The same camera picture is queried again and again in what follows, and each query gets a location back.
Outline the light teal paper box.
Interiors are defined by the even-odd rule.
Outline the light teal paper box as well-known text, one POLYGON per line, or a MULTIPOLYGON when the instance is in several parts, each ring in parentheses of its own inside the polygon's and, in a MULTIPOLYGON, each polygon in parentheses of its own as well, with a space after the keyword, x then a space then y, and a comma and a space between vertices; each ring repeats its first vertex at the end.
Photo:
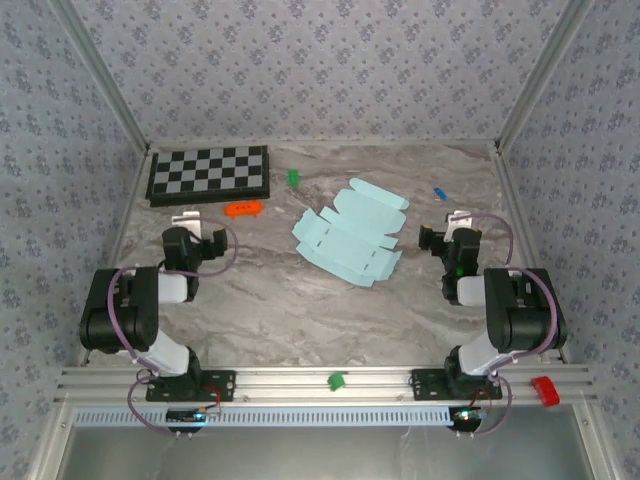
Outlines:
POLYGON ((292 230, 308 262, 359 287, 389 279, 402 252, 395 237, 409 201, 359 178, 338 192, 331 208, 308 209, 292 230))

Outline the orange toy brick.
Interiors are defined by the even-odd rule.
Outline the orange toy brick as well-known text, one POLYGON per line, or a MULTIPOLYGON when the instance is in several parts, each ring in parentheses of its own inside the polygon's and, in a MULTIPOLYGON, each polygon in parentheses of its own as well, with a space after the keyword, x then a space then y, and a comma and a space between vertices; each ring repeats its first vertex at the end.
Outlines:
POLYGON ((231 218, 243 216, 259 216, 264 210, 264 204, 259 200, 231 202, 223 207, 223 213, 231 218))

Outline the black grey chessboard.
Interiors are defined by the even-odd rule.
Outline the black grey chessboard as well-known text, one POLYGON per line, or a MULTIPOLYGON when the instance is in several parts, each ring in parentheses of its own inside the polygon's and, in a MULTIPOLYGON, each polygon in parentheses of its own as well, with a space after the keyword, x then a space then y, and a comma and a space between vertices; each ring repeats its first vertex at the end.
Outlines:
POLYGON ((269 197, 267 146, 211 147, 152 156, 146 190, 152 207, 269 197))

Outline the red plastic block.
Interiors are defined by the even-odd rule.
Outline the red plastic block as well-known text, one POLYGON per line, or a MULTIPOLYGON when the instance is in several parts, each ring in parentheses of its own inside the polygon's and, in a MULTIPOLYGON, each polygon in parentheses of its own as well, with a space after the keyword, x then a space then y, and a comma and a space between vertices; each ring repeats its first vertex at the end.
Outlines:
POLYGON ((531 380, 531 385, 545 408, 554 407, 561 403, 560 395, 550 377, 535 377, 531 380))

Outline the right circuit board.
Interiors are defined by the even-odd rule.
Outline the right circuit board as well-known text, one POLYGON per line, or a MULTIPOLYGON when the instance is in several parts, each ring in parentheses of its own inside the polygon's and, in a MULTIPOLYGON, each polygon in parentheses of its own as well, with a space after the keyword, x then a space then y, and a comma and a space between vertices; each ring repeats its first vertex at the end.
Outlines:
POLYGON ((451 407, 449 416, 452 424, 448 429, 456 434, 473 435, 481 426, 487 413, 479 407, 451 407))

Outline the circuit board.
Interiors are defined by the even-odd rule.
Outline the circuit board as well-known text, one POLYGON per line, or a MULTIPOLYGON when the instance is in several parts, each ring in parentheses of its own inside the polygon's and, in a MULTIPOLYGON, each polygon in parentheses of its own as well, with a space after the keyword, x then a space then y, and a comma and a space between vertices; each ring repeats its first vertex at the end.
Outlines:
POLYGON ((487 413, 479 407, 451 407, 449 416, 452 424, 448 429, 456 434, 473 435, 481 426, 487 413))
POLYGON ((198 408, 169 408, 165 414, 165 422, 201 425, 206 424, 221 414, 219 409, 211 406, 198 408))

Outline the left circuit board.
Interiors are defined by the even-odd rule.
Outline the left circuit board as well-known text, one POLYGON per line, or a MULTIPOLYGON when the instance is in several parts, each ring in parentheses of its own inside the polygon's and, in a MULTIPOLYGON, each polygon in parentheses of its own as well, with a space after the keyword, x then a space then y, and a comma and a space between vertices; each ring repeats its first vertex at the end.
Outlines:
POLYGON ((165 414, 165 422, 201 425, 206 424, 221 414, 219 409, 211 406, 198 408, 169 408, 165 414))

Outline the grey metal sheet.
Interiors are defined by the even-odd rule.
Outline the grey metal sheet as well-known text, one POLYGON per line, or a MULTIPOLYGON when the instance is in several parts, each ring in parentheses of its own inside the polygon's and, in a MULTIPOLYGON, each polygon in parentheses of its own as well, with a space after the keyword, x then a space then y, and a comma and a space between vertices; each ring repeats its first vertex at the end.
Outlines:
POLYGON ((594 480, 568 423, 479 440, 437 427, 78 428, 56 480, 594 480))

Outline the aluminium side rail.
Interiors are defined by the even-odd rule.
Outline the aluminium side rail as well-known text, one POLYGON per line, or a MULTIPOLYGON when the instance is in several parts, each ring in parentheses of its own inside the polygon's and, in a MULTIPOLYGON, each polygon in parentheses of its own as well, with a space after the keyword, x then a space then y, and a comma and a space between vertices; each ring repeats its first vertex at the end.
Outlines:
POLYGON ((532 271, 532 268, 541 267, 541 259, 535 249, 535 242, 526 220, 524 205, 518 193, 510 166, 497 148, 491 152, 491 158, 494 161, 504 197, 514 244, 514 252, 508 262, 509 270, 527 278, 534 285, 532 290, 539 290, 542 298, 547 300, 549 287, 532 271))
MULTIPOLYGON (((131 220, 132 212, 135 210, 136 202, 142 195, 142 178, 146 178, 149 173, 151 162, 151 154, 146 152, 140 159, 139 165, 136 167, 135 175, 132 177, 131 187, 129 189, 126 202, 121 209, 121 215, 119 217, 118 229, 116 231, 115 241, 109 250, 109 256, 107 257, 106 267, 119 269, 123 263, 123 251, 127 242, 127 230, 131 220)), ((94 365, 94 358, 98 358, 101 353, 98 351, 89 351, 82 346, 78 347, 78 353, 74 360, 75 366, 87 367, 94 365)))

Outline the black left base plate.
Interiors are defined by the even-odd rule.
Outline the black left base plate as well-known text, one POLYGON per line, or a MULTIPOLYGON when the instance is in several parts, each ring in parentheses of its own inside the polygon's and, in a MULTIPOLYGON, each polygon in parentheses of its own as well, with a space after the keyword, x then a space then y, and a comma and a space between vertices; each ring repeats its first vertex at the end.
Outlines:
POLYGON ((158 377, 149 381, 147 402, 232 402, 236 386, 234 370, 203 370, 199 375, 158 377))

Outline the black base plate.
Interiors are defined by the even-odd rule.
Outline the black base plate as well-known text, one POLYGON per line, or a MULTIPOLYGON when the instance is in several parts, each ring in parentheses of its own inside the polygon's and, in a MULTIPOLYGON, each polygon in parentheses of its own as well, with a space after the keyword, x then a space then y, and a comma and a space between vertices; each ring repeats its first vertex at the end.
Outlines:
POLYGON ((486 376, 451 373, 444 368, 413 369, 409 385, 416 401, 472 400, 476 394, 483 399, 503 398, 501 387, 486 376))
POLYGON ((203 370, 199 375, 158 377, 149 381, 147 402, 232 402, 236 386, 234 370, 203 370))

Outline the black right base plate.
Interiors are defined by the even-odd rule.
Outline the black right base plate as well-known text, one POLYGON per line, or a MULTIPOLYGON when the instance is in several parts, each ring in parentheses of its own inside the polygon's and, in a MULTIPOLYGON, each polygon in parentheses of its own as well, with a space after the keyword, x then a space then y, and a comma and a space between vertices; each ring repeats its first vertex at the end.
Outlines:
POLYGON ((413 369, 409 385, 416 401, 472 400, 476 394, 483 399, 503 398, 501 387, 486 376, 451 373, 444 368, 413 369))

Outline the aluminium back rail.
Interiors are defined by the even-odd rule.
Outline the aluminium back rail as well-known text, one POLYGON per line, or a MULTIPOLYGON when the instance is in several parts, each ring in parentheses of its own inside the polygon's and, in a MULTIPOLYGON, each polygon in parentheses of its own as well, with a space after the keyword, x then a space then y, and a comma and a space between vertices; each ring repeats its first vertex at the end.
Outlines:
POLYGON ((492 149, 495 147, 494 139, 361 139, 361 140, 222 140, 204 139, 190 142, 156 141, 151 142, 149 149, 153 151, 178 151, 203 149, 205 147, 232 147, 232 146, 256 146, 267 145, 269 147, 293 148, 293 147, 342 147, 342 146, 446 146, 451 148, 480 148, 481 146, 492 149))

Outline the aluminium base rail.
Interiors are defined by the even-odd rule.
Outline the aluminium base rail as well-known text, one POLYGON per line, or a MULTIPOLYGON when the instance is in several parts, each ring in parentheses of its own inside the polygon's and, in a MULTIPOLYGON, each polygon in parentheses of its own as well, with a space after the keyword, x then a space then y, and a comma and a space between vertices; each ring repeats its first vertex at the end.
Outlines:
MULTIPOLYGON (((233 407, 249 406, 391 406, 414 402, 411 366, 348 367, 346 386, 333 392, 331 367, 237 367, 233 407)), ((597 394, 585 365, 516 364, 500 370, 511 385, 513 402, 534 405, 539 397, 532 385, 547 376, 563 405, 594 403, 597 394)), ((54 400, 81 406, 122 406, 136 379, 134 367, 74 367, 63 371, 54 400)))

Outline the aluminium frame post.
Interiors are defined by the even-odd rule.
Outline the aluminium frame post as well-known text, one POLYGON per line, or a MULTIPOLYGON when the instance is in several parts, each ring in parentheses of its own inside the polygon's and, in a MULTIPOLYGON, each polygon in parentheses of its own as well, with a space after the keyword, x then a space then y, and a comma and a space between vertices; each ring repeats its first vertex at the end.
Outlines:
POLYGON ((145 154, 147 142, 144 134, 72 1, 48 2, 134 149, 145 154))
POLYGON ((512 148, 594 3, 567 0, 496 139, 502 156, 512 148))

